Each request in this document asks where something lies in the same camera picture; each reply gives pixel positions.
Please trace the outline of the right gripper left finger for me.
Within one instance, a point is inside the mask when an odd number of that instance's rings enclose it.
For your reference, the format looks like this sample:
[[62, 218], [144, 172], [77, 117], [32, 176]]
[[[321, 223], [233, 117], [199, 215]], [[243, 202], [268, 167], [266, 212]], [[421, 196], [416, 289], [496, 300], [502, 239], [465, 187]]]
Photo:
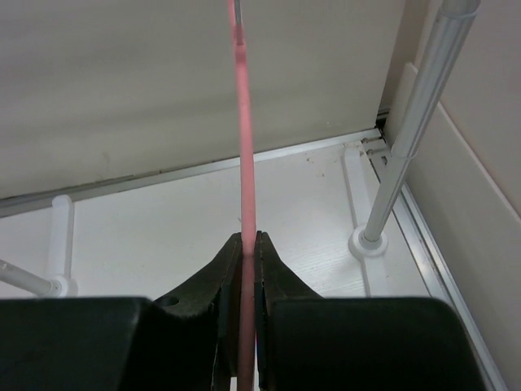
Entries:
[[1, 303], [4, 390], [227, 390], [237, 374], [242, 240], [156, 300]]

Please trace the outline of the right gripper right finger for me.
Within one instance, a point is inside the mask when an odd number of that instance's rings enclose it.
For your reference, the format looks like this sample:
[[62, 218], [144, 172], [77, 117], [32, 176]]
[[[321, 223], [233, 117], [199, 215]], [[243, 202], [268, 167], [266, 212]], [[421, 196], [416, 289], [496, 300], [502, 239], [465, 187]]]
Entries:
[[261, 389], [484, 389], [462, 322], [443, 301], [321, 297], [264, 232], [255, 258]]

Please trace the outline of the pink clothes hanger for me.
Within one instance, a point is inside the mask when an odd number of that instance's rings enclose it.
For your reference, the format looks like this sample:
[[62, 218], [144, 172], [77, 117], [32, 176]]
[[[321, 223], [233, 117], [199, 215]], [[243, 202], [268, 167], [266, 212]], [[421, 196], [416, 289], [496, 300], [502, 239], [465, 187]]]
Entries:
[[243, 245], [236, 386], [238, 390], [252, 390], [255, 364], [254, 249], [256, 241], [252, 111], [241, 2], [228, 1], [227, 5], [234, 50], [234, 75], [239, 114], [241, 240]]

